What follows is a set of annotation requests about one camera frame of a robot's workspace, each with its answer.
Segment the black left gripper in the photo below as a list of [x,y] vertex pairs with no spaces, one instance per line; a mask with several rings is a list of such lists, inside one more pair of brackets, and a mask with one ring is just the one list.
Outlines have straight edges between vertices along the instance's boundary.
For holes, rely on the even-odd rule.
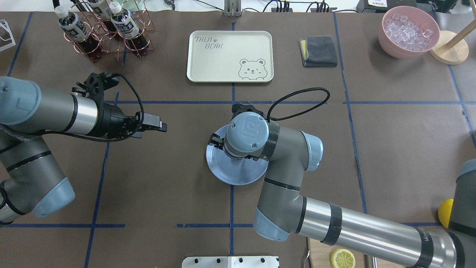
[[136,112],[129,117],[117,106],[105,103],[102,117],[97,121],[97,137],[105,139],[121,139],[145,131],[168,132],[168,126],[162,124],[160,116]]

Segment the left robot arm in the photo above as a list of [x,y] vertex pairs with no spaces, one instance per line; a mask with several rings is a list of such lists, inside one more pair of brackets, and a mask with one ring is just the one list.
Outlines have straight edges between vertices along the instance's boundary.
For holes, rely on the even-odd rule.
[[75,199],[43,136],[58,134],[95,142],[141,138],[142,132],[167,132],[159,116],[145,113],[136,89],[139,111],[127,116],[104,102],[105,90],[115,87],[120,73],[92,73],[71,93],[41,87],[29,80],[2,76],[1,163],[10,178],[1,182],[1,227],[33,213],[43,218]]

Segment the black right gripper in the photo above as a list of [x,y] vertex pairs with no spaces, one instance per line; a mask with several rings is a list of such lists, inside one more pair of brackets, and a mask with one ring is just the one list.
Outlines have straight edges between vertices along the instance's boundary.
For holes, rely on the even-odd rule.
[[209,138],[208,145],[213,146],[214,148],[218,148],[221,151],[224,151],[225,137],[225,135],[220,136],[217,133],[212,133]]

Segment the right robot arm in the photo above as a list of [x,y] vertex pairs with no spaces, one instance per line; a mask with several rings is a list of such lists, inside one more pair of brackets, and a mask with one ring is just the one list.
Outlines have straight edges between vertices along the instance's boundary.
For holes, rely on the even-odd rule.
[[462,118],[378,108],[294,126],[244,112],[219,129],[223,159],[267,162],[254,230],[304,236],[410,268],[475,267],[475,145]]

